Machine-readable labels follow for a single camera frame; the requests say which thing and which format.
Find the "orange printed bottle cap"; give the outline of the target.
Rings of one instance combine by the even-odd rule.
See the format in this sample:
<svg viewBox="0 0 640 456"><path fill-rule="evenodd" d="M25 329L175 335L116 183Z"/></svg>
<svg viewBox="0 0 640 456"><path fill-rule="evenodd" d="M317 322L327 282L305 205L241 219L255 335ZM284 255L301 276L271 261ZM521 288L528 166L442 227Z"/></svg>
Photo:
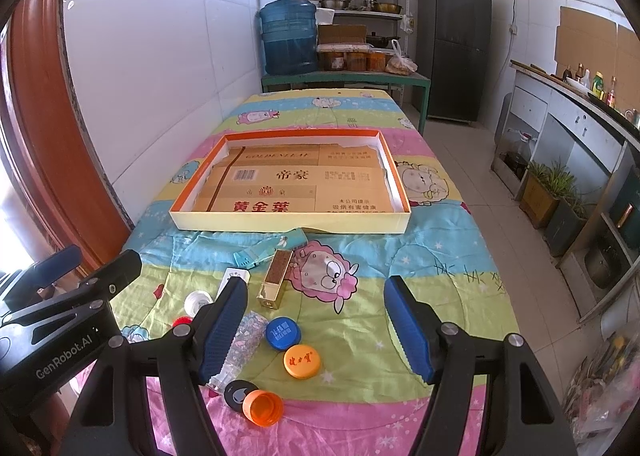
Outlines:
<svg viewBox="0 0 640 456"><path fill-rule="evenodd" d="M294 379L306 380L320 372L322 361L315 348L299 343L284 352L283 366Z"/></svg>

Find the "blue bottle cap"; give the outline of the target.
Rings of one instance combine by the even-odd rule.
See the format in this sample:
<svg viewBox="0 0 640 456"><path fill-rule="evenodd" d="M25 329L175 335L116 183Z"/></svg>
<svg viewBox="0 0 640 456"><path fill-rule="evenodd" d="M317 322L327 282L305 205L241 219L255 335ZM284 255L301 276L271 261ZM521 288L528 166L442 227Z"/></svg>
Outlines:
<svg viewBox="0 0 640 456"><path fill-rule="evenodd" d="M302 332L295 320L281 316L270 320L265 330L269 345L277 351L285 352L302 340Z"/></svg>

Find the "flattened cardboard liner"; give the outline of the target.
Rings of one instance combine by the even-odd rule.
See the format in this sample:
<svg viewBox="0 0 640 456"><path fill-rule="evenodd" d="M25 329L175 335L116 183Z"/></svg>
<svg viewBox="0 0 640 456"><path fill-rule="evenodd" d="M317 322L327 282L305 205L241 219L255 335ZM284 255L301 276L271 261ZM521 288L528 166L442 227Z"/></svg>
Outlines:
<svg viewBox="0 0 640 456"><path fill-rule="evenodd" d="M237 147L214 164L195 211L392 212L378 151L338 144Z"/></svg>

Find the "dark refrigerator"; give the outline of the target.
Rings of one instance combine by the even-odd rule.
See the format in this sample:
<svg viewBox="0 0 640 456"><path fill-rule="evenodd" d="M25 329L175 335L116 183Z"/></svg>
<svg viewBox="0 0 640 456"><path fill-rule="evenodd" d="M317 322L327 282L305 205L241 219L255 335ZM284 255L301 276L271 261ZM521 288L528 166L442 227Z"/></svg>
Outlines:
<svg viewBox="0 0 640 456"><path fill-rule="evenodd" d="M418 0L416 64L431 80L427 116L477 120L490 31L491 0Z"/></svg>

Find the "gold rectangular lighter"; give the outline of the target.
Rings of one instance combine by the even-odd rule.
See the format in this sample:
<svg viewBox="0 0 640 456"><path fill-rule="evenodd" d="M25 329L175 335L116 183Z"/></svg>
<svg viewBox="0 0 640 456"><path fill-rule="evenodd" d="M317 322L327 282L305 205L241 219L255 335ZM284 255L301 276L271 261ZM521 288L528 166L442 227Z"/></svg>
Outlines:
<svg viewBox="0 0 640 456"><path fill-rule="evenodd" d="M280 306L284 293L285 275L292 257L292 250L277 250L271 258L257 295L258 302L264 308L277 309Z"/></svg>

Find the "blue water jug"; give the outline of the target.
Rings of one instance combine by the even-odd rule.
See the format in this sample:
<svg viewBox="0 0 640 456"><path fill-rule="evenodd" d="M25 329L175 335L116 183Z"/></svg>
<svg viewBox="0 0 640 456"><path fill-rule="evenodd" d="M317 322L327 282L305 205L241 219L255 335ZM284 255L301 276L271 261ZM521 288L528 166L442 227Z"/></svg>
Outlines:
<svg viewBox="0 0 640 456"><path fill-rule="evenodd" d="M318 69L316 12L308 0L277 0L259 11L268 75L300 75Z"/></svg>

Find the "plastic bag of food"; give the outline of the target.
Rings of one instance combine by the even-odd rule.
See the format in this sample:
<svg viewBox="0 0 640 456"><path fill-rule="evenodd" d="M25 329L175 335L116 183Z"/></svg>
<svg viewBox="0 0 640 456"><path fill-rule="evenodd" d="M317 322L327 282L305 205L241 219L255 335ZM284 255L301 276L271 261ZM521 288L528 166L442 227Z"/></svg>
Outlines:
<svg viewBox="0 0 640 456"><path fill-rule="evenodd" d="M418 71L418 65L411 58L405 56L397 39L393 39L390 45L393 55L386 63L386 72L393 75L410 76Z"/></svg>

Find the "green low table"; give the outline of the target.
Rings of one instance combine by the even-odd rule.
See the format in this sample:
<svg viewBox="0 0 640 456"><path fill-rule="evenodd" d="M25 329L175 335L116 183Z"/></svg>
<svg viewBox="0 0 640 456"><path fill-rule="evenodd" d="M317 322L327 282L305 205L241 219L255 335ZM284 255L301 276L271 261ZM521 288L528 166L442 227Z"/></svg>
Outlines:
<svg viewBox="0 0 640 456"><path fill-rule="evenodd" d="M341 70L340 72L306 72L306 74L262 76L262 90L272 86L284 86L285 84L294 86L294 84L309 83L363 83L371 86L410 86L410 88L422 90L418 131L420 135L424 135L428 104L430 104L431 80L417 72L402 76L390 74L389 72L350 72L349 70Z"/></svg>

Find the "red bottle cap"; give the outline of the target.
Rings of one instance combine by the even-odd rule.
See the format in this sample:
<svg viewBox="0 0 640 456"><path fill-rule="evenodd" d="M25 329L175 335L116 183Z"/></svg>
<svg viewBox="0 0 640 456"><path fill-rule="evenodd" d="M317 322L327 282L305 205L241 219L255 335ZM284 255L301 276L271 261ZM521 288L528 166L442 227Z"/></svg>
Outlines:
<svg viewBox="0 0 640 456"><path fill-rule="evenodd" d="M172 327L177 327L180 325L189 325L192 323L193 318L190 316L180 316L174 320L172 323Z"/></svg>

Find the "black bottle cap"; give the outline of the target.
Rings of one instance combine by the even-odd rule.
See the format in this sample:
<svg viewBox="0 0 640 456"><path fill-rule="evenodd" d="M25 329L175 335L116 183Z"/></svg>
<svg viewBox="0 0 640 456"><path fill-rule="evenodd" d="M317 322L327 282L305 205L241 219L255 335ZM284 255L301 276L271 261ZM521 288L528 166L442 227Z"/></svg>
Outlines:
<svg viewBox="0 0 640 456"><path fill-rule="evenodd" d="M235 412L243 413L243 402L250 392L256 391L258 387L247 380L232 380L224 388L224 402Z"/></svg>

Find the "clear floral tube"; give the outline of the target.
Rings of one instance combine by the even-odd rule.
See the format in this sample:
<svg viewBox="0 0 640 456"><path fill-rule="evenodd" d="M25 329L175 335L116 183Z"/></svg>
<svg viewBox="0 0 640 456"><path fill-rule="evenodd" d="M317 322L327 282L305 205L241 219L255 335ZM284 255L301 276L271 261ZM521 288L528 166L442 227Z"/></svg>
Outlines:
<svg viewBox="0 0 640 456"><path fill-rule="evenodd" d="M231 381L238 379L265 337L267 324L268 320L254 311L242 318L220 372L209 378L209 389L222 393Z"/></svg>

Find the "small white printed box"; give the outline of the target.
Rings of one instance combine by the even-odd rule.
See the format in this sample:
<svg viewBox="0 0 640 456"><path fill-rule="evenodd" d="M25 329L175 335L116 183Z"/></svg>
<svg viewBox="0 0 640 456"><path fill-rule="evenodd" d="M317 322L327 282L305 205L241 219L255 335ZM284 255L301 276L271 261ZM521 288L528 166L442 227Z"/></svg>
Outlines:
<svg viewBox="0 0 640 456"><path fill-rule="evenodd" d="M226 288L227 284L230 282L230 280L232 280L232 278L239 278L244 283L248 283L250 281L250 272L248 272L247 270L243 270L242 268L227 268L224 271L224 275L222 276L222 279L218 286L216 297L219 297L222 294L224 288Z"/></svg>

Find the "brown cardboard box on table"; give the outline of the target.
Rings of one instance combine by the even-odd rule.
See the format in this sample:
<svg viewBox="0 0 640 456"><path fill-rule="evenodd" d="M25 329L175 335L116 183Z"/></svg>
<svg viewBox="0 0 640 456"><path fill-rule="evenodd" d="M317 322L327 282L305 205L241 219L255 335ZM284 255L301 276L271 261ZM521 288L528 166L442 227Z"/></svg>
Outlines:
<svg viewBox="0 0 640 456"><path fill-rule="evenodd" d="M364 25L319 25L320 44L366 44L367 27Z"/></svg>

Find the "white bottle cap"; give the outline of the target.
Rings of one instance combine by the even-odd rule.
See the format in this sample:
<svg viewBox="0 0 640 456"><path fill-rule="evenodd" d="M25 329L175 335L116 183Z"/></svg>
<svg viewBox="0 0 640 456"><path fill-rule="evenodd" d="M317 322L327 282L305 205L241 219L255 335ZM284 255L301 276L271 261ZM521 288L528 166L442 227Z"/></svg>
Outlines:
<svg viewBox="0 0 640 456"><path fill-rule="evenodd" d="M194 318L203 306L212 304L214 299L205 290L194 290L186 296L183 302L183 309L188 317Z"/></svg>

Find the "shallow orange-rimmed box tray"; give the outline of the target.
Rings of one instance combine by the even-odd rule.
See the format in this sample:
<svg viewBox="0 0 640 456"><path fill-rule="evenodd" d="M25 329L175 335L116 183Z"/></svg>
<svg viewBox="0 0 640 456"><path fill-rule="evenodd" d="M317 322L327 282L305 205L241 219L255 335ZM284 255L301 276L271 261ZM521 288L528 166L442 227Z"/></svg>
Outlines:
<svg viewBox="0 0 640 456"><path fill-rule="evenodd" d="M169 213L187 231L401 234L411 206L380 131L281 129L222 136Z"/></svg>

